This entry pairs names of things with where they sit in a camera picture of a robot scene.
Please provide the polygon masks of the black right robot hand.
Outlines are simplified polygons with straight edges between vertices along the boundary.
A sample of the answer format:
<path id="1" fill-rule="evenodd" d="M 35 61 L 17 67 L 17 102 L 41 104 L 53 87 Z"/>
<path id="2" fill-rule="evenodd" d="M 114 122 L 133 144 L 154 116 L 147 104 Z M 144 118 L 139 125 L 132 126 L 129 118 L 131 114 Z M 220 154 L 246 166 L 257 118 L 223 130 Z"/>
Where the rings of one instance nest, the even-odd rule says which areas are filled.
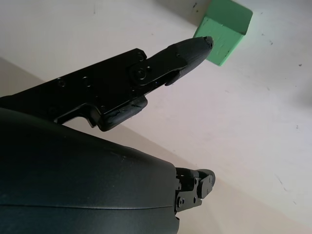
<path id="1" fill-rule="evenodd" d="M 208 169 L 177 168 L 136 149 L 76 131 L 77 117 L 109 131 L 210 54 L 211 37 L 148 58 L 133 49 L 0 99 L 3 234 L 175 234 L 178 212 L 212 191 Z"/>

